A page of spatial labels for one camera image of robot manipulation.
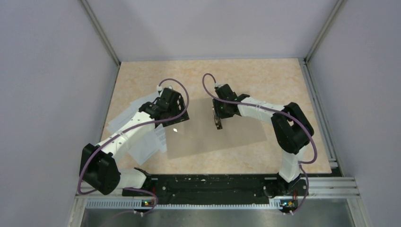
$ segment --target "robotic arm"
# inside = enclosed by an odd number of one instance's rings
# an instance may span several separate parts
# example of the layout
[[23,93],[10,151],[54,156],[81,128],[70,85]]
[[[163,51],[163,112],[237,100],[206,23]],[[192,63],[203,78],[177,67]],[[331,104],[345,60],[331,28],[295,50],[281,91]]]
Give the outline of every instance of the robotic arm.
[[[117,164],[121,157],[131,146],[141,139],[147,132],[156,128],[160,121],[177,116],[184,109],[184,100],[180,93],[174,91],[172,87],[161,89],[158,87],[159,97],[154,102],[146,102],[138,112],[126,123],[120,130],[109,138],[101,141],[95,146],[87,144],[82,150],[80,174],[85,163],[90,156],[102,145],[110,139],[115,138],[112,142],[106,144],[90,161],[87,170],[84,173],[83,180],[92,187],[107,195],[111,193],[117,185],[123,184],[124,187],[141,188],[146,180],[143,172],[135,170],[136,174],[127,176],[127,179],[120,178]],[[163,126],[168,126],[189,120],[188,113],[185,111],[179,118],[175,120],[162,122]]]
[[235,114],[239,116],[252,117],[271,124],[274,128],[277,142],[283,149],[283,161],[279,171],[279,180],[284,180],[288,183],[285,188],[291,187],[291,185],[295,184],[300,176],[298,161],[302,160],[309,139],[299,125],[290,125],[289,121],[291,120],[289,118],[281,114],[263,110],[261,107],[264,106],[288,113],[298,119],[312,136],[314,130],[298,104],[290,103],[288,105],[275,105],[256,100],[246,94],[237,96],[228,84],[217,85],[215,91],[220,99],[244,103],[244,105],[236,105],[223,103],[213,99],[213,113],[217,129],[223,128],[220,119],[229,118]]

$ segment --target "metal frame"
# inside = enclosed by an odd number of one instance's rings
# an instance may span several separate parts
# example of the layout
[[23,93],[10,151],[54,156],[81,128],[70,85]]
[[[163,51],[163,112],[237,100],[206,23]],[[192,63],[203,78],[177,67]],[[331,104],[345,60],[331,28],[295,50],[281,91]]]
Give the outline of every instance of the metal frame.
[[[96,32],[99,34],[99,37],[104,43],[106,50],[109,52],[114,62],[119,66],[121,62],[118,60],[117,55],[115,54],[87,0],[79,0],[79,2],[82,4]],[[304,76],[312,106],[314,108],[319,129],[322,132],[323,142],[329,158],[329,163],[334,173],[331,175],[311,175],[309,177],[310,194],[307,196],[307,199],[347,199],[354,225],[356,227],[370,227],[370,220],[360,198],[355,179],[353,177],[337,176],[342,175],[340,171],[341,164],[338,156],[336,155],[336,146],[331,137],[331,130],[322,106],[322,101],[320,100],[319,93],[316,89],[315,82],[308,65],[345,2],[346,0],[337,1],[327,21],[322,27],[322,30],[313,43],[309,53],[305,58],[299,59],[299,64]],[[122,171],[122,174],[130,174],[130,171],[124,170]],[[82,187],[84,191],[90,190],[91,188],[87,183],[83,183]],[[269,204],[262,205],[158,205],[155,207],[155,209],[278,209],[277,201],[280,199],[290,199],[290,197],[277,197]],[[90,195],[84,196],[76,195],[68,226],[79,227],[82,219],[84,218],[85,209],[144,209],[144,207],[140,206],[140,202],[141,198],[122,197],[122,188],[117,188],[107,196],[104,196],[99,192],[94,192]]]

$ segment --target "gray wall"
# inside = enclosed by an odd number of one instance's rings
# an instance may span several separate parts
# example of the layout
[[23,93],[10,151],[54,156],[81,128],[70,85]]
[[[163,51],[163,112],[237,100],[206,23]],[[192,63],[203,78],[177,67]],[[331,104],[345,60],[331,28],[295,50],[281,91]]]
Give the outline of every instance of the gray wall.
[[374,226],[399,226],[401,1],[353,0],[312,59],[346,174]]
[[336,0],[89,0],[121,61],[305,57]]
[[77,0],[2,1],[0,226],[66,226],[116,66]]

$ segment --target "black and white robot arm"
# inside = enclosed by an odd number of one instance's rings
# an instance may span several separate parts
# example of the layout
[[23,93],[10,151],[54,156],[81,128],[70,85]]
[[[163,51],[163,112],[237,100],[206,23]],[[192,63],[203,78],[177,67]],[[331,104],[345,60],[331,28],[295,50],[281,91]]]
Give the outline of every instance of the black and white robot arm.
[[[121,177],[117,163],[133,144],[159,124],[168,126],[189,120],[181,94],[174,91],[172,87],[157,88],[159,97],[154,102],[144,103],[116,133],[95,146],[87,144],[83,148],[80,174],[92,154],[102,147],[89,162],[82,177],[102,194],[111,193],[117,186],[141,188],[146,180],[145,174],[139,170],[133,170],[132,174]],[[169,120],[183,111],[185,112],[180,117]]]
[[295,123],[291,125],[289,123],[290,119],[281,114],[264,110],[261,107],[264,106],[269,109],[290,114],[299,120],[308,129],[309,133],[313,135],[314,130],[300,107],[295,103],[290,103],[288,105],[270,104],[252,98],[246,94],[237,96],[228,84],[216,85],[215,91],[220,99],[244,103],[244,105],[236,105],[213,99],[217,129],[223,128],[220,119],[232,117],[234,115],[252,117],[271,124],[274,128],[277,142],[283,150],[283,160],[279,176],[287,183],[297,181],[300,176],[299,161],[303,159],[309,139],[299,125]]

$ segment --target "wooden table surface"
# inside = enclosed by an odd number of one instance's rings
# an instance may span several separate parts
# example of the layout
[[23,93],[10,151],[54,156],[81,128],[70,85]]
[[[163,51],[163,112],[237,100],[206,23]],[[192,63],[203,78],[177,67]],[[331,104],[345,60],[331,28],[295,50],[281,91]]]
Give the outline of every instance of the wooden table surface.
[[[140,167],[151,174],[257,174],[276,173],[282,151],[273,127],[247,117],[224,119],[217,131],[211,111],[211,98],[203,90],[201,79],[209,72],[221,83],[230,85],[238,95],[246,93],[272,104],[298,103],[315,135],[317,161],[304,165],[309,173],[330,173],[325,147],[316,122],[298,59],[136,61],[123,62],[117,77],[106,126],[130,106],[130,102],[156,91],[164,78],[175,78],[190,95],[190,120],[166,127],[167,152],[155,153],[143,165],[126,154],[119,168]],[[213,91],[213,81],[206,80]],[[184,95],[174,82],[166,82]],[[102,139],[110,133],[105,129]],[[308,145],[304,160],[313,157]]]

